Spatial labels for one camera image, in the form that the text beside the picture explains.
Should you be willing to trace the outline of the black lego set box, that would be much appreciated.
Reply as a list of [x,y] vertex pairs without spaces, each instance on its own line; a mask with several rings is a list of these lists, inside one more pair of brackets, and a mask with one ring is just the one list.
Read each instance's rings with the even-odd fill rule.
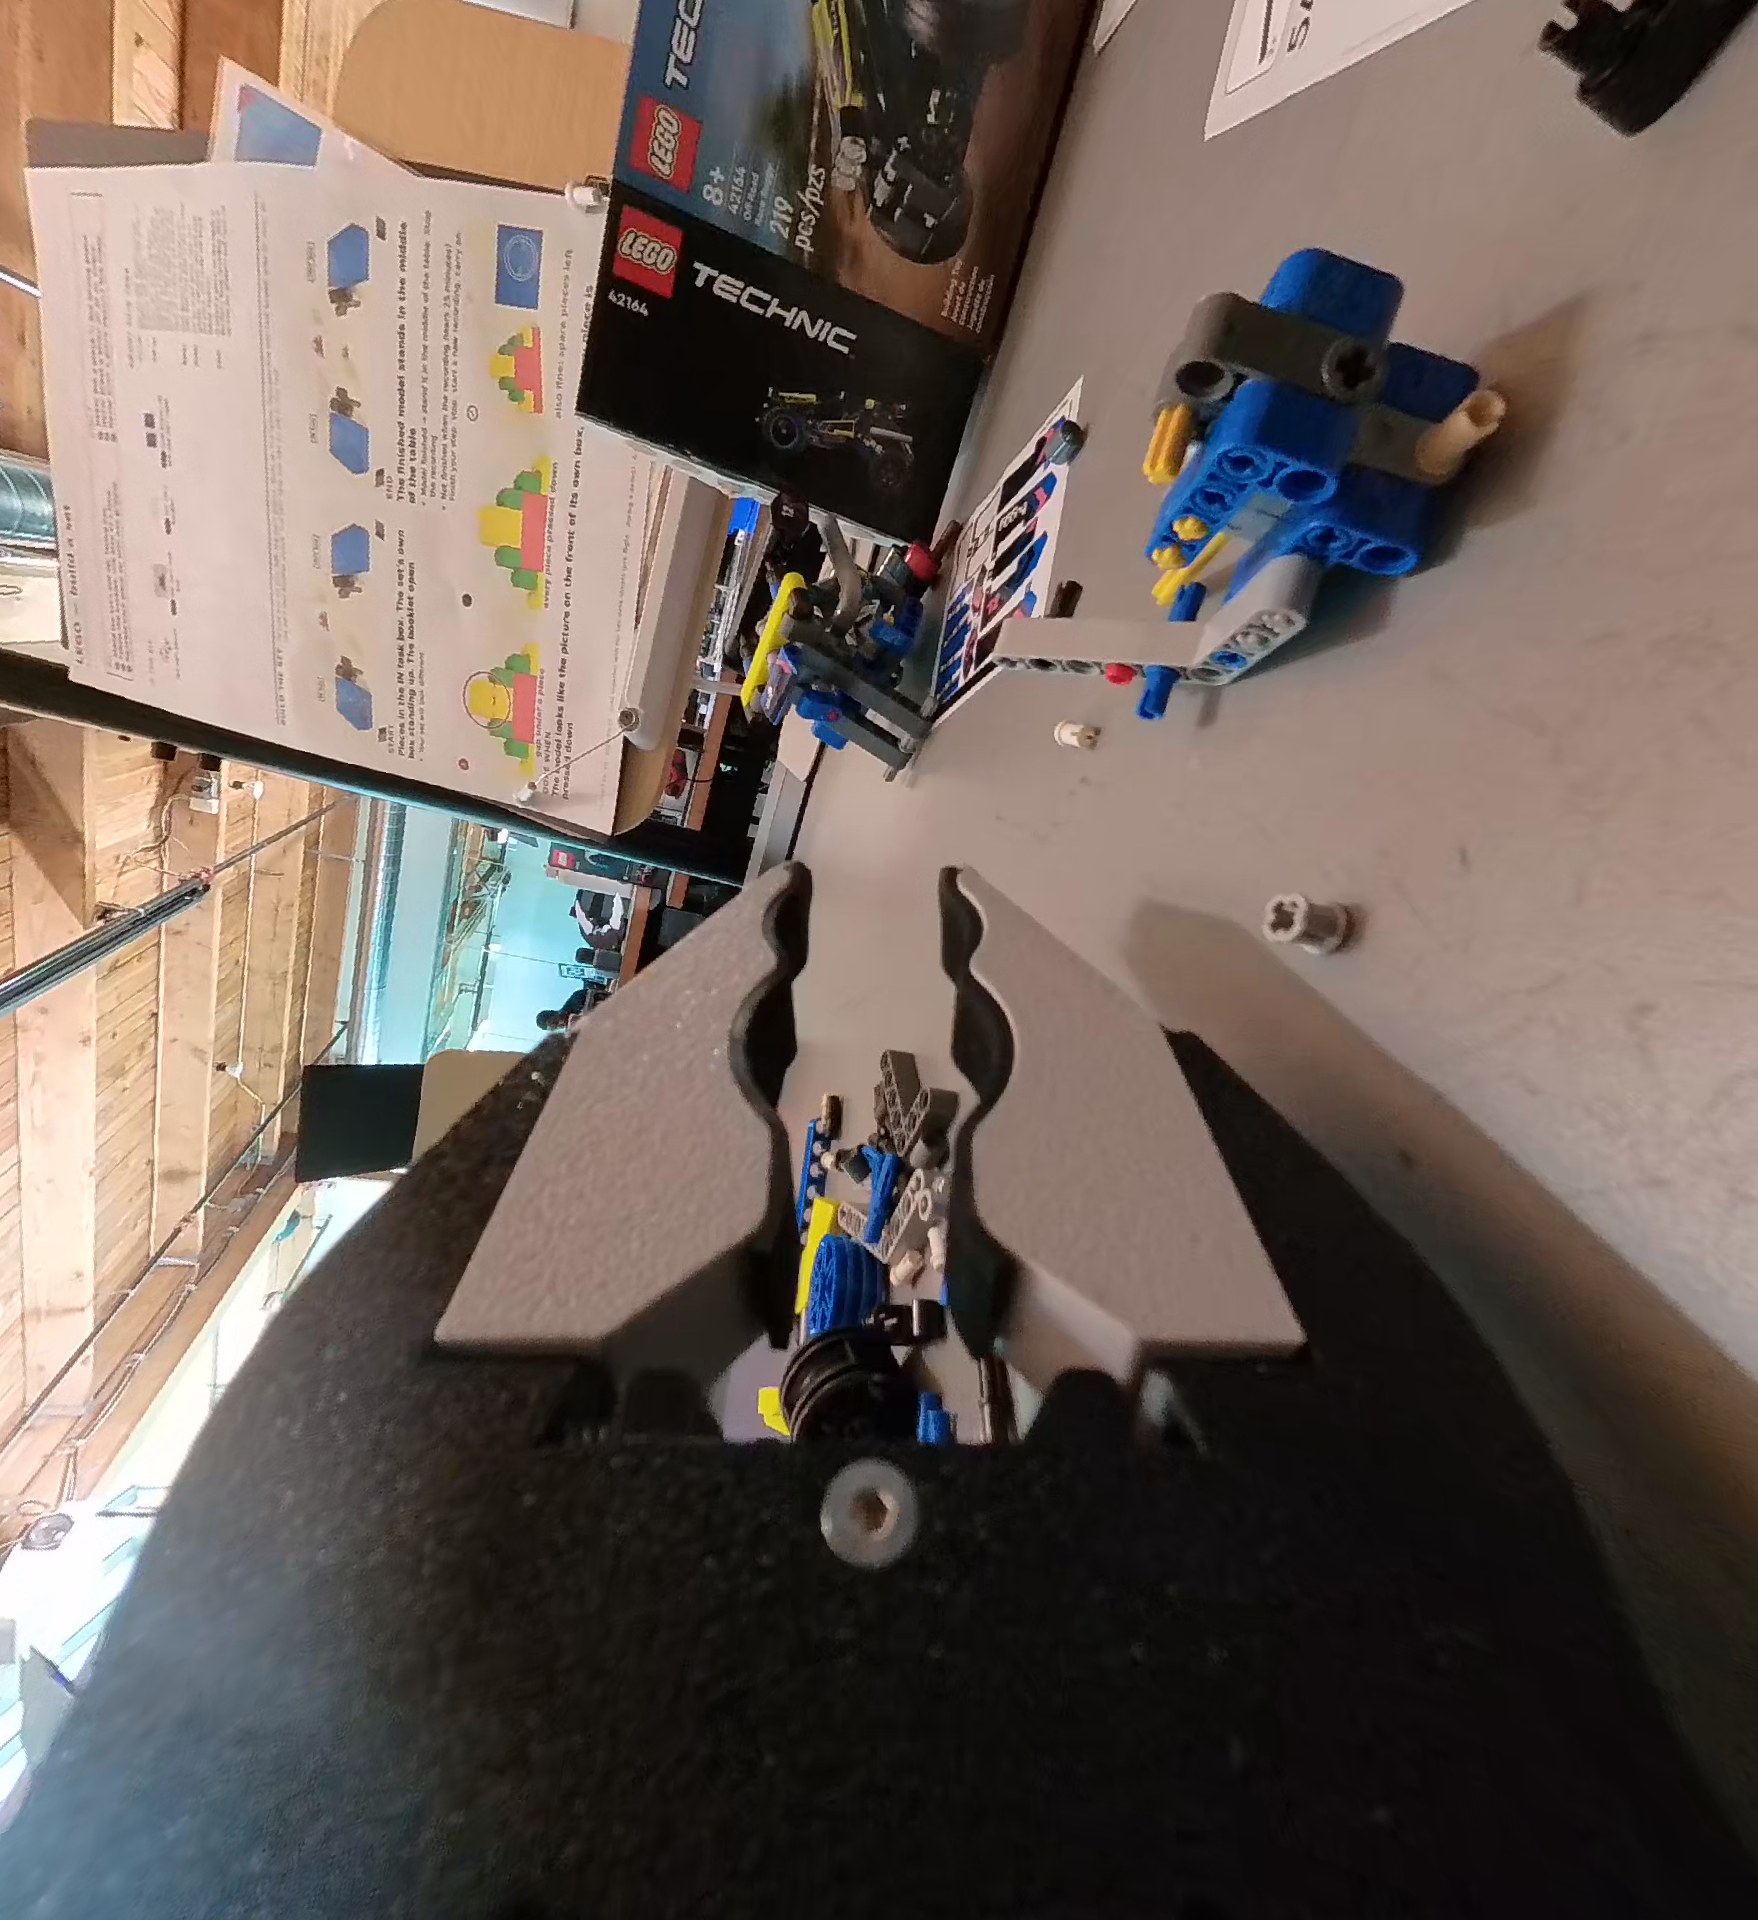
[[578,411],[931,540],[1091,3],[645,3]]

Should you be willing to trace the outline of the small blue lego assembly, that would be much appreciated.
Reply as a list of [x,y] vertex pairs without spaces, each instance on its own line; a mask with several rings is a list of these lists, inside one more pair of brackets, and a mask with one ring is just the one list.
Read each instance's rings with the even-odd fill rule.
[[1343,253],[1286,254],[1254,298],[1198,300],[1141,462],[1157,493],[1152,617],[1005,612],[992,659],[1100,677],[1156,722],[1299,642],[1340,575],[1416,575],[1465,470],[1506,423],[1469,362],[1396,335],[1404,283]]

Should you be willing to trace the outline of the brown cardboard sheet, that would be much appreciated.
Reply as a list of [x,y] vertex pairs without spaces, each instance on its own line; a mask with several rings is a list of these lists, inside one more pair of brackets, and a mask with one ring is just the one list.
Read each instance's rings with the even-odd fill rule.
[[339,66],[339,131],[412,169],[562,189],[618,168],[625,42],[485,4],[386,3]]

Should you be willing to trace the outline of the black metal post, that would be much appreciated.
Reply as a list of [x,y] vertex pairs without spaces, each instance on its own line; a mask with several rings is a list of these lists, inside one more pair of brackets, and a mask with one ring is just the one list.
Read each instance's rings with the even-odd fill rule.
[[430,809],[447,819],[494,828],[526,828],[567,852],[608,856],[681,873],[717,886],[742,887],[748,881],[751,843],[707,828],[671,826],[644,821],[618,834],[568,828],[529,809],[485,800],[461,790],[413,780],[378,769],[353,766],[315,755],[281,739],[264,739],[216,722],[176,717],[163,708],[123,697],[74,682],[50,659],[0,645],[0,708],[30,718],[80,725],[99,733],[122,733],[160,740],[199,755],[238,761],[292,780],[320,783],[342,793],[393,805]]

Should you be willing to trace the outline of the pile of loose lego pieces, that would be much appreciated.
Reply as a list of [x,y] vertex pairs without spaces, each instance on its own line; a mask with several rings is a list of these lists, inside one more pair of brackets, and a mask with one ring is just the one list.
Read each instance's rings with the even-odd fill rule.
[[791,1339],[756,1390],[760,1437],[906,1438],[921,1446],[1015,1434],[1005,1363],[978,1363],[981,1408],[958,1411],[960,1361],[948,1299],[948,1156],[957,1092],[903,1048],[882,1052],[872,1128],[856,1138],[829,1093],[798,1157],[798,1273]]

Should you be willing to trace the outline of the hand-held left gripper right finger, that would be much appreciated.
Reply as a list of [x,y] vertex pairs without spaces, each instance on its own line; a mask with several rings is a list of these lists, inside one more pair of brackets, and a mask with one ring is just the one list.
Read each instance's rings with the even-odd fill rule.
[[948,1311],[1016,1373],[1286,1358],[1305,1334],[1166,1029],[971,868],[939,873]]

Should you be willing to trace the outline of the lego sticker sheet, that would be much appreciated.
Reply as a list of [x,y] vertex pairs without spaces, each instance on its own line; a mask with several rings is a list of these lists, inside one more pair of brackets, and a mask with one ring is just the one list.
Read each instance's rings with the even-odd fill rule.
[[982,686],[1005,628],[1052,603],[1059,523],[1073,466],[1048,468],[1040,448],[1055,419],[1085,425],[1083,380],[1048,411],[963,527],[946,583],[927,718],[937,727]]

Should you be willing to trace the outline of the paper instruction poster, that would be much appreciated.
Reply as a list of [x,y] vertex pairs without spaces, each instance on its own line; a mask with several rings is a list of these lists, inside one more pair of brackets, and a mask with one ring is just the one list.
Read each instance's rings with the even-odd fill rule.
[[666,794],[723,495],[578,411],[608,187],[412,169],[225,63],[39,121],[67,674],[597,834]]

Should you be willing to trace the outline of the blue lego vehicle chassis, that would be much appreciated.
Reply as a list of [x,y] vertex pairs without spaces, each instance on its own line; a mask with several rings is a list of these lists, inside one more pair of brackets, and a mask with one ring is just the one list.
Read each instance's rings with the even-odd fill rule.
[[893,543],[864,565],[839,521],[810,508],[824,575],[778,576],[745,679],[748,717],[780,725],[804,721],[824,748],[853,746],[876,758],[887,780],[906,771],[931,733],[931,718],[902,686],[960,527],[933,543]]

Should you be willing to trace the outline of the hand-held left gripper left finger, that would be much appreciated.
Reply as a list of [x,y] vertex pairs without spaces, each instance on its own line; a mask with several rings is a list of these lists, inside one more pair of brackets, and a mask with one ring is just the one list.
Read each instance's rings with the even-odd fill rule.
[[802,863],[769,870],[578,1024],[440,1348],[718,1380],[787,1343],[801,1237],[777,1104],[812,899]]

